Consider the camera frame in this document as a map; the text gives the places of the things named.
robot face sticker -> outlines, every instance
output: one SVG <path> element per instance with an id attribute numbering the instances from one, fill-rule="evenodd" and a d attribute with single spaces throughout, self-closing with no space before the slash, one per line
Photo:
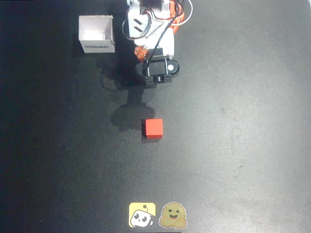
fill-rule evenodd
<path id="1" fill-rule="evenodd" d="M 186 228 L 186 210 L 183 205 L 178 202 L 166 204 L 162 209 L 159 225 L 164 228 Z"/>
<path id="2" fill-rule="evenodd" d="M 131 224 L 133 227 L 146 227 L 152 225 L 151 214 L 142 210 L 136 210 L 132 216 Z"/>
<path id="3" fill-rule="evenodd" d="M 156 205 L 154 203 L 133 202 L 129 207 L 129 226 L 147 227 L 153 224 L 156 216 Z"/>

orange robot part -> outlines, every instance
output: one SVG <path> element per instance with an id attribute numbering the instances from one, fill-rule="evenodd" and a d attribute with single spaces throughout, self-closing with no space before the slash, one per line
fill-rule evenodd
<path id="1" fill-rule="evenodd" d="M 183 12 L 183 6 L 179 3 L 179 14 L 181 14 Z M 174 17 L 176 15 L 176 11 L 175 11 L 175 2 L 174 1 L 170 1 L 170 14 L 171 17 Z M 177 23 L 182 23 L 183 21 L 185 21 L 185 12 L 183 12 L 183 14 L 179 17 L 177 17 L 173 23 L 177 24 Z M 176 34 L 176 32 L 178 31 L 180 26 L 171 26 L 170 28 L 173 28 L 174 34 Z"/>
<path id="2" fill-rule="evenodd" d="M 135 48 L 135 55 L 140 62 L 143 62 L 144 58 L 149 56 L 149 53 L 143 46 L 137 46 Z"/>

wire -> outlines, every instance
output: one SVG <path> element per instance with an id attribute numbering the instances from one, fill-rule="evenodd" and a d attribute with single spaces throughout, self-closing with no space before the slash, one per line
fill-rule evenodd
<path id="1" fill-rule="evenodd" d="M 182 4 L 178 3 L 178 6 L 181 6 L 182 11 L 180 12 L 180 14 L 177 17 L 182 16 L 182 14 L 184 13 L 184 7 Z M 148 9 L 148 11 L 150 11 L 152 13 L 152 18 L 157 21 L 157 22 L 166 22 L 167 20 L 171 20 L 173 19 L 173 17 L 169 17 L 169 18 L 158 18 L 155 14 L 155 12 L 150 8 Z"/>
<path id="2" fill-rule="evenodd" d="M 181 5 L 182 5 L 182 6 L 185 6 L 185 0 L 183 0 L 183 2 L 182 2 Z"/>
<path id="3" fill-rule="evenodd" d="M 188 0 L 188 2 L 190 3 L 190 6 L 191 6 L 191 12 L 190 12 L 189 17 L 188 17 L 185 21 L 183 21 L 183 22 L 181 22 L 181 23 L 172 23 L 173 26 L 181 26 L 181 25 L 184 25 L 184 24 L 187 23 L 187 22 L 189 21 L 189 19 L 191 18 L 192 13 L 193 13 L 193 4 L 192 4 L 191 0 Z"/>
<path id="4" fill-rule="evenodd" d="M 175 7 L 177 8 L 176 12 L 179 12 L 179 4 L 177 2 L 177 0 L 174 0 L 175 1 Z M 160 42 L 161 42 L 161 39 L 163 38 L 164 34 L 166 33 L 166 31 L 168 30 L 168 28 L 172 25 L 172 23 L 174 22 L 174 20 L 178 17 L 177 14 L 175 14 L 175 16 L 173 17 L 173 19 L 168 23 L 168 25 L 166 26 L 166 28 L 164 29 L 164 31 L 162 32 L 159 40 L 157 41 L 157 44 L 155 45 L 155 48 L 154 50 L 152 51 L 150 57 L 148 58 L 148 61 L 147 61 L 147 65 L 145 67 L 145 63 L 143 64 L 143 67 L 142 67 L 142 73 L 144 75 L 146 75 L 146 71 L 148 70 L 148 67 L 149 67 L 149 64 L 150 62 L 152 61 L 152 58 L 157 50 L 157 47 L 159 46 Z"/>
<path id="5" fill-rule="evenodd" d="M 122 23 L 122 33 L 123 33 L 123 35 L 126 37 L 126 39 L 128 39 L 128 40 L 138 40 L 138 39 L 144 38 L 144 37 L 147 35 L 148 31 L 149 31 L 150 28 L 151 28 L 151 17 L 150 17 L 149 14 L 147 14 L 147 16 L 148 16 L 148 24 L 147 24 L 147 27 L 146 27 L 145 30 L 142 32 L 142 34 L 141 34 L 140 36 L 138 36 L 138 37 L 129 37 L 129 36 L 127 36 L 127 35 L 125 34 L 125 32 L 124 32 L 124 25 L 125 25 L 125 22 L 128 21 L 128 18 L 126 18 L 126 19 L 123 21 L 123 23 Z"/>

hugging face emoji sticker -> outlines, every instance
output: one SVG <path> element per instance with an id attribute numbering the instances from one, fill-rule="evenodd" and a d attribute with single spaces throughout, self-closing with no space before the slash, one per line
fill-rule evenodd
<path id="1" fill-rule="evenodd" d="M 162 209 L 159 225 L 165 228 L 186 228 L 186 210 L 183 205 L 178 202 L 170 202 L 166 204 Z"/>

yellow sticker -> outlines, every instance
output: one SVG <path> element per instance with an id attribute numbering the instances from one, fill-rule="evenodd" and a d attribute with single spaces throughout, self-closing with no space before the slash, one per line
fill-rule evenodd
<path id="1" fill-rule="evenodd" d="M 161 212 L 159 225 L 164 228 L 184 229 L 187 227 L 185 207 L 178 202 L 167 203 Z"/>
<path id="2" fill-rule="evenodd" d="M 153 224 L 156 205 L 151 202 L 133 202 L 129 207 L 128 224 L 130 227 L 146 227 Z"/>

